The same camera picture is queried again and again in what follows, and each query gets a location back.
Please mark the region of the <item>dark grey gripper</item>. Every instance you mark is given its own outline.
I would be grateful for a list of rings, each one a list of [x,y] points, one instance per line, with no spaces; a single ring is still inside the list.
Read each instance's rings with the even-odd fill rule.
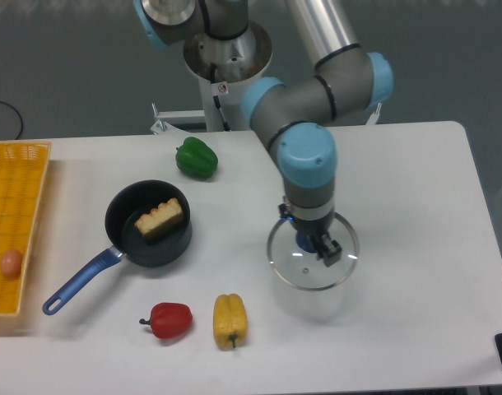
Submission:
[[[280,217],[288,220],[295,229],[295,242],[299,247],[312,247],[317,259],[326,267],[341,260],[342,247],[329,234],[334,219],[334,203],[317,207],[299,207],[293,202],[279,206]]]

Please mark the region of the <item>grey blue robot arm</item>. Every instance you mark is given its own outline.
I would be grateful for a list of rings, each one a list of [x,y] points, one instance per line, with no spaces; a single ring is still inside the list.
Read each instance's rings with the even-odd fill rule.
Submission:
[[[209,128],[251,128],[279,169],[281,216],[298,245],[327,266],[342,256],[330,235],[337,154],[326,124],[386,100],[393,71],[364,51],[339,1],[287,6],[314,67],[293,86],[264,71],[272,57],[267,32],[249,18],[245,1],[136,1],[146,37],[157,48],[184,46],[188,69],[208,88],[202,105]]]

